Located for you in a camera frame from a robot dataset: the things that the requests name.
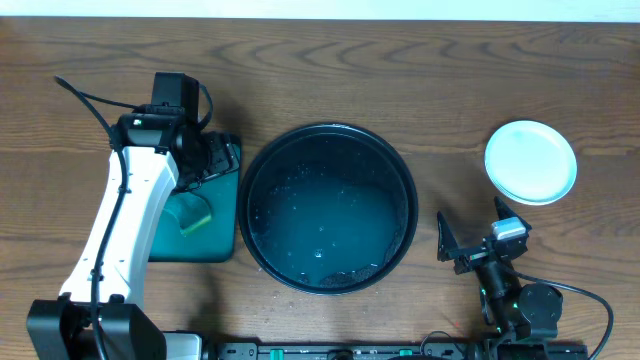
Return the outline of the mint green plate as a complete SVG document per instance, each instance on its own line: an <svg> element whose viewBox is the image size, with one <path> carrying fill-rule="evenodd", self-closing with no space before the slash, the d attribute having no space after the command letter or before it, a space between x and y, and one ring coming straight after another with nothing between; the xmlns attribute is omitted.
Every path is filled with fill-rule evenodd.
<svg viewBox="0 0 640 360"><path fill-rule="evenodd" d="M518 120L498 128L484 153L485 171L506 197L526 205L554 203L573 188L577 158L569 141L554 128Z"/></svg>

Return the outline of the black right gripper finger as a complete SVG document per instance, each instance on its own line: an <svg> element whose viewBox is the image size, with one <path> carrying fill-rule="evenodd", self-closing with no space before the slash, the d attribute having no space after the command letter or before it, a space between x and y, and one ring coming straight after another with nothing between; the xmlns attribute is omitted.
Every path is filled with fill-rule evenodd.
<svg viewBox="0 0 640 360"><path fill-rule="evenodd" d="M437 212L438 245L437 259L441 262L456 259L459 254L457 241L441 211Z"/></svg>
<svg viewBox="0 0 640 360"><path fill-rule="evenodd" d="M517 218L527 231L532 229L532 226L520 217L515 211L513 211L500 197L495 196L493 199L496 213L499 220L506 220L509 218Z"/></svg>

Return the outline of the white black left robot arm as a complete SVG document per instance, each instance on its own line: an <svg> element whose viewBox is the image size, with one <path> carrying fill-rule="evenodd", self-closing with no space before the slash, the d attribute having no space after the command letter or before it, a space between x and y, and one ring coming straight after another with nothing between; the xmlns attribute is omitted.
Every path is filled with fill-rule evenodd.
<svg viewBox="0 0 640 360"><path fill-rule="evenodd" d="M147 265L221 262L234 241L241 143L183 116L129 113L113 126L108 182L87 244L57 299L26 328L41 359L205 359L198 333L144 313Z"/></svg>

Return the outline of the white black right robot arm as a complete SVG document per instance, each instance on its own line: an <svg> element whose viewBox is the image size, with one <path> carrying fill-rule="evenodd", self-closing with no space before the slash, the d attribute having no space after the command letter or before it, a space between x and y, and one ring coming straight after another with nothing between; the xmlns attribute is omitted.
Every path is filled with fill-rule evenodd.
<svg viewBox="0 0 640 360"><path fill-rule="evenodd" d="M464 359L586 359L587 348L556 343L563 311L562 293L531 280L523 285L512 261L527 251L532 230L504 201L494 199L498 220L474 247L461 248L444 215L437 214L441 262L453 261L458 275L473 272L480 285L481 309L495 331L462 351Z"/></svg>

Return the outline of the green yellow sponge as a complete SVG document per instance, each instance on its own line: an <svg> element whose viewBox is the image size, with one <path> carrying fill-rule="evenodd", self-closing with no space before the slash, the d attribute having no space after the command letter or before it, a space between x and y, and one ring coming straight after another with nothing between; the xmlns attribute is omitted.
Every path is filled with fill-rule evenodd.
<svg viewBox="0 0 640 360"><path fill-rule="evenodd" d="M187 236L212 220L212 209L209 202L194 193L171 195L167 200L162 215L165 216L183 236Z"/></svg>

